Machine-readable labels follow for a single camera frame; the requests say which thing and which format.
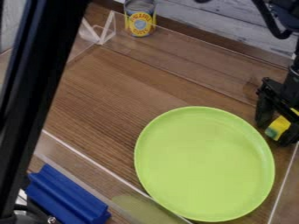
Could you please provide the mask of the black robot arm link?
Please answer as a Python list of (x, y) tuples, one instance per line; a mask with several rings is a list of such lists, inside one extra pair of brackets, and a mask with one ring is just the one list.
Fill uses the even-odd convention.
[(0, 93), (0, 224), (15, 202), (90, 0), (27, 0)]

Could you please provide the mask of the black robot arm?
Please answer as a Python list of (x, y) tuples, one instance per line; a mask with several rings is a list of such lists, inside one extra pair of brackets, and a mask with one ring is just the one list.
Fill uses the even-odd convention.
[[(278, 39), (299, 34), (299, 0), (252, 0)], [(256, 121), (281, 146), (299, 141), (299, 38), (285, 82), (266, 77), (257, 91)]]

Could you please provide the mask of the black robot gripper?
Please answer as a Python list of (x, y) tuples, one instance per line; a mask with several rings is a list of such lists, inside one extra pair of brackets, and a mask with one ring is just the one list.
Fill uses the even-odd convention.
[(274, 117), (276, 112), (286, 119), (282, 122), (278, 142), (282, 146), (296, 143), (299, 139), (299, 122), (297, 114), (292, 110), (292, 104), (282, 95), (284, 84), (266, 77), (262, 86), (257, 90), (257, 114), (256, 121), (260, 128), (266, 127)]

